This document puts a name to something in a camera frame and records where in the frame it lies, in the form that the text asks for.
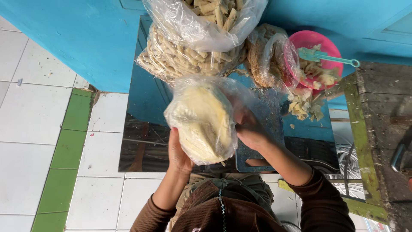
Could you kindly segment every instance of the person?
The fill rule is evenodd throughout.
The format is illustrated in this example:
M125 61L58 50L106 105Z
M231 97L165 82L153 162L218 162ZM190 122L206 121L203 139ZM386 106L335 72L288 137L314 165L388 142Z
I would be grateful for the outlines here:
M302 199L303 232L355 231L339 191L324 175L272 140L249 109L235 116L238 138L258 151ZM275 231L285 228L271 210L269 186L259 174L194 174L193 161L169 137L169 168L131 232Z

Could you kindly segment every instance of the brown sleeve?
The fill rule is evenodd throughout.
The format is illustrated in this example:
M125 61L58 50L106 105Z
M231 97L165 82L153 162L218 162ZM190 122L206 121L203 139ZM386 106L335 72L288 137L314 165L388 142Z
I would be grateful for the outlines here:
M339 191L313 168L311 179L302 186L289 185L302 199L302 232L355 231L346 202Z
M175 215L176 209L165 211L158 208L153 203L152 196L137 215L130 232L164 232L166 230L167 223Z

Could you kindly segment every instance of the green tile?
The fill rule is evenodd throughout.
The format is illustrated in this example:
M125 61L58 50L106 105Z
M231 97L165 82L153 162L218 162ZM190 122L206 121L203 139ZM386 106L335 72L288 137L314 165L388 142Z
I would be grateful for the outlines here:
M50 168L78 169L86 133L86 131L62 129Z
M72 94L62 129L87 131L93 98Z
M68 211L76 176L75 169L50 169L37 213Z
M95 95L94 92L87 91L87 90L76 89L76 88L73 88L72 93L77 94L77 95L81 95L81 96L85 96L85 97L94 97L94 95Z
M36 214L31 232L63 232L68 212Z

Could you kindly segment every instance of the brown jacket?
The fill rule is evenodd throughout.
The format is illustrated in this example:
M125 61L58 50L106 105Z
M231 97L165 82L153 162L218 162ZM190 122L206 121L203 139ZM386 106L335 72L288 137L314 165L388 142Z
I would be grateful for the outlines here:
M346 203L322 173L314 169L311 179L305 185L289 186L303 201L300 223L303 232L355 231ZM130 232L163 232L175 212L176 210L159 209L150 198ZM285 232L242 186L228 185L224 189L218 189L211 181L190 195L172 231Z

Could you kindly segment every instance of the zipper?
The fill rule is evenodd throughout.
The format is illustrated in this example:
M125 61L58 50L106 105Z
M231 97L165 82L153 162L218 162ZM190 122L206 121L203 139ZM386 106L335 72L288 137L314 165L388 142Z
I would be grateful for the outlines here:
M225 210L225 204L223 203L223 199L222 199L222 190L221 189L219 189L218 199L219 199L219 202L220 202L220 207L222 209L223 232L226 232L226 210Z

